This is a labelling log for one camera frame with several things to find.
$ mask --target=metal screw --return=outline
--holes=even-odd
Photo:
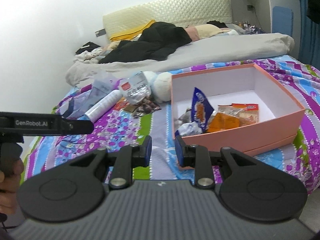
[[[123,178],[114,178],[110,181],[113,186],[120,187],[127,183],[127,181]]]
[[[198,179],[198,184],[204,187],[210,186],[213,184],[213,180],[209,178]]]

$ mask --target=finger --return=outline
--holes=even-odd
[[[13,165],[13,172],[15,175],[20,175],[24,171],[24,165],[21,159],[17,160]]]
[[[16,193],[0,193],[0,206],[4,207],[16,207],[17,206],[17,194]]]
[[[5,207],[0,205],[0,213],[13,215],[16,213],[17,207]]]
[[[9,178],[5,178],[2,183],[0,183],[0,189],[9,191],[9,192],[17,192],[20,185],[21,175],[13,175]]]

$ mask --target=quilted headboard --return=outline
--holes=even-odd
[[[232,23],[230,0],[158,0],[104,15],[103,25],[110,37],[152,19],[180,27],[205,24],[210,20]]]

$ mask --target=blue curtain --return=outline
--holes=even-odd
[[[307,17],[308,0],[301,4],[301,42],[299,61],[320,70],[320,25]]]

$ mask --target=white plush toy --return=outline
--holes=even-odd
[[[144,71],[145,77],[151,87],[151,91],[157,102],[168,102],[171,100],[171,76],[169,72],[163,72],[159,75],[152,71]]]

